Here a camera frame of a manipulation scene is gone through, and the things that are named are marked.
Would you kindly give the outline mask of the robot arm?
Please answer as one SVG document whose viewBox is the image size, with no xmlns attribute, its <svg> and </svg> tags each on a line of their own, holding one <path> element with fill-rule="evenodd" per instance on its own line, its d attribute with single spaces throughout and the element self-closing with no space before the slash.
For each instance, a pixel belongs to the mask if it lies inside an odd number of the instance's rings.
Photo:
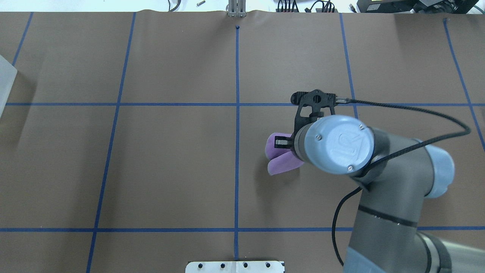
<svg viewBox="0 0 485 273">
<path fill-rule="evenodd" d="M 484 272 L 484 250 L 417 230 L 424 200 L 442 196 L 453 182 L 447 151 L 331 115 L 295 134 L 272 133 L 265 154 L 270 175 L 309 163 L 348 175 L 362 190 L 343 272 Z"/>
</svg>

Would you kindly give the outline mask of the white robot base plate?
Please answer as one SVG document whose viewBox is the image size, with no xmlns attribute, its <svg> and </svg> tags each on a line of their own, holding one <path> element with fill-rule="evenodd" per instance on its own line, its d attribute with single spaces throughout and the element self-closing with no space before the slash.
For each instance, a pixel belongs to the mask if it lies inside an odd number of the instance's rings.
<svg viewBox="0 0 485 273">
<path fill-rule="evenodd" d="M 185 268 L 186 273 L 285 273 L 283 261 L 194 261 Z"/>
</svg>

